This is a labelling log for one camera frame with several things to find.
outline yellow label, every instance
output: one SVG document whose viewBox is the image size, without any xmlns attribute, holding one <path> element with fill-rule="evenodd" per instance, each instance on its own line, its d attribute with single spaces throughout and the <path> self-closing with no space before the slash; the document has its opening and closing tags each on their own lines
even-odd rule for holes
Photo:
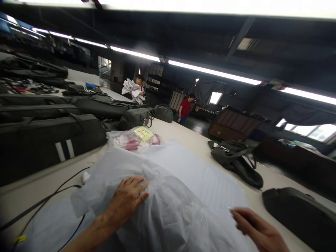
<svg viewBox="0 0 336 252">
<path fill-rule="evenodd" d="M 27 237 L 26 235 L 20 236 L 14 241 L 14 243 L 23 242 L 25 241 L 26 237 Z"/>
<path fill-rule="evenodd" d="M 148 129 L 146 129 L 144 126 L 136 128 L 134 132 L 141 138 L 142 141 L 147 142 L 152 136 L 154 136 L 154 133 Z"/>
</svg>

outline black cable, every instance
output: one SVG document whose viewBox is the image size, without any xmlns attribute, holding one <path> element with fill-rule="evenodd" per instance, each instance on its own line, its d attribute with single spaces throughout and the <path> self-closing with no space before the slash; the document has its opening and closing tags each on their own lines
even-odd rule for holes
<svg viewBox="0 0 336 252">
<path fill-rule="evenodd" d="M 19 214 L 18 216 L 16 216 L 15 218 L 13 218 L 12 220 L 10 220 L 9 222 L 7 222 L 5 225 L 3 225 L 2 227 L 0 227 L 0 232 L 2 232 L 3 230 L 5 230 L 5 229 L 7 229 L 8 227 L 10 227 L 11 225 L 13 225 L 15 222 L 17 222 L 18 220 L 20 220 L 21 218 L 23 218 L 25 215 L 27 215 L 28 213 L 30 213 L 31 211 L 33 211 L 35 208 L 37 208 L 40 204 L 42 204 L 41 206 L 40 206 L 40 208 L 33 214 L 33 216 L 29 219 L 29 221 L 27 222 L 27 224 L 25 225 L 25 227 L 23 228 L 23 230 L 22 230 L 22 232 L 20 233 L 20 235 L 19 235 L 19 237 L 20 236 L 22 236 L 22 234 L 24 233 L 24 231 L 26 230 L 26 228 L 27 228 L 27 226 L 28 226 L 28 224 L 31 222 L 31 220 L 36 216 L 36 214 L 41 210 L 41 208 L 53 197 L 53 196 L 55 196 L 56 194 L 58 194 L 58 193 L 60 193 L 60 192 L 63 192 L 64 190 L 66 190 L 66 189 L 69 189 L 69 188 L 71 188 L 71 187 L 78 187 L 78 188 L 80 188 L 81 186 L 79 186 L 79 185 L 73 185 L 73 186 L 69 186 L 69 187 L 67 187 L 67 188 L 65 188 L 65 189 L 62 189 L 62 190 L 60 190 L 59 191 L 59 189 L 62 187 L 62 186 L 64 186 L 69 180 L 71 180 L 72 178 L 74 178 L 75 176 L 77 176 L 79 173 L 81 173 L 82 171 L 84 171 L 84 170 L 86 170 L 86 169 L 89 169 L 90 167 L 86 167 L 86 168 L 84 168 L 84 169 L 82 169 L 82 170 L 80 170 L 79 172 L 77 172 L 75 175 L 73 175 L 71 178 L 69 178 L 68 180 L 66 180 L 59 188 L 57 188 L 57 190 L 53 193 L 53 194 L 51 194 L 51 195 L 49 195 L 48 197 L 46 197 L 46 198 L 44 198 L 43 200 L 41 200 L 41 201 L 39 201 L 38 203 L 36 203 L 35 205 L 33 205 L 32 207 L 30 207 L 30 208 L 28 208 L 27 210 L 25 210 L 24 212 L 22 212 L 21 214 Z M 14 243 L 14 246 L 13 246 L 13 248 L 12 248 L 12 252 L 13 251 L 15 251 L 15 249 L 16 249 L 16 246 L 17 246 L 17 244 L 18 244 L 18 242 L 15 242 Z"/>
<path fill-rule="evenodd" d="M 59 250 L 57 250 L 57 252 L 60 252 L 69 243 L 69 241 L 71 241 L 71 239 L 76 234 L 76 232 L 78 231 L 79 227 L 81 226 L 81 224 L 82 224 L 82 222 L 84 220 L 84 217 L 85 217 L 85 215 L 83 215 L 82 219 L 80 220 L 80 223 L 78 224 L 78 227 L 76 228 L 76 230 L 74 231 L 74 233 L 72 234 L 72 236 L 70 237 L 70 239 Z"/>
</svg>

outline red shirt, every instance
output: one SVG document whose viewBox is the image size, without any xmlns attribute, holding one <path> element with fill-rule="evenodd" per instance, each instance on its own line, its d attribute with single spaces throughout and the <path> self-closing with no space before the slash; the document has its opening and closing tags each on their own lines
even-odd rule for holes
<svg viewBox="0 0 336 252">
<path fill-rule="evenodd" d="M 190 102 L 188 102 L 187 98 L 185 98 L 181 102 L 181 106 L 182 106 L 181 116 L 188 116 L 189 112 L 191 110 L 191 104 L 190 104 Z"/>
</svg>

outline person's right hand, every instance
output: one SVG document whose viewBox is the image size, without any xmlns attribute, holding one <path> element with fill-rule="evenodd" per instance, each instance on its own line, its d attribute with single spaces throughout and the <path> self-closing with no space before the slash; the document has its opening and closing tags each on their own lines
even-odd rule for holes
<svg viewBox="0 0 336 252">
<path fill-rule="evenodd" d="M 248 235 L 260 252 L 289 252 L 281 234 L 249 208 L 231 210 L 237 229 Z"/>
<path fill-rule="evenodd" d="M 149 193 L 143 191 L 147 184 L 141 176 L 123 179 L 102 215 L 105 224 L 118 230 L 148 198 Z"/>
</svg>

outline ceiling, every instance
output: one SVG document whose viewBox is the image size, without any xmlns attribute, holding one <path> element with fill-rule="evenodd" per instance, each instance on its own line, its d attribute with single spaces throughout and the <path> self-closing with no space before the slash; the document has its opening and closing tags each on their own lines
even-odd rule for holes
<svg viewBox="0 0 336 252">
<path fill-rule="evenodd" d="M 35 27 L 336 93 L 336 22 L 4 5 Z"/>
</svg>

